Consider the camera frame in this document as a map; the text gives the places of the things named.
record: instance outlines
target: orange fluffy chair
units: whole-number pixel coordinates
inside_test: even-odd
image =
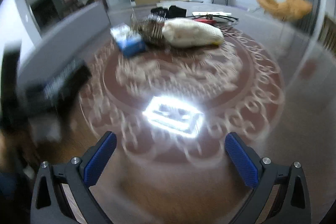
[[[286,0],[278,3],[276,0],[257,0],[265,12],[282,21],[301,19],[312,10],[312,4],[305,0]]]

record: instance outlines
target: blue box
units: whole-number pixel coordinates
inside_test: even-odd
[[[131,31],[130,27],[123,24],[110,29],[120,51],[126,57],[132,57],[146,49],[146,44],[139,33]]]
[[[131,36],[125,39],[116,40],[120,51],[126,57],[132,57],[139,52],[143,52],[146,49],[146,45],[141,36]]]

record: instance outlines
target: blue gripper pad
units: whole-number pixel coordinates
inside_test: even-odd
[[[84,167],[81,175],[87,187],[95,185],[107,162],[117,147],[117,136],[107,131],[98,143],[89,148],[82,157]]]
[[[260,157],[245,145],[236,132],[225,137],[225,150],[229,154],[245,185],[255,189],[263,172]]]

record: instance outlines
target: metal screw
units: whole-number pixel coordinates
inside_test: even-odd
[[[43,163],[41,163],[41,167],[42,168],[46,168],[48,166],[48,162],[47,161],[44,161]]]
[[[270,163],[271,163],[271,159],[265,157],[265,158],[262,159],[262,162],[263,162],[264,164],[270,164]]]
[[[74,157],[74,158],[71,159],[72,164],[77,164],[77,163],[79,163],[79,161],[80,161],[80,158],[78,158],[78,157]]]
[[[298,161],[294,162],[294,166],[296,168],[300,168],[301,167],[301,163],[299,163]]]

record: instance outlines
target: round rug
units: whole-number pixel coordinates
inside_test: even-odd
[[[92,132],[115,132],[137,162],[214,166],[224,138],[235,131],[247,141],[265,138],[284,103],[276,61],[251,37],[221,27],[220,47],[151,50],[127,59],[111,41],[89,64],[92,78],[80,91],[83,115]],[[191,102],[204,113],[197,138],[151,126],[142,112],[154,96]]]

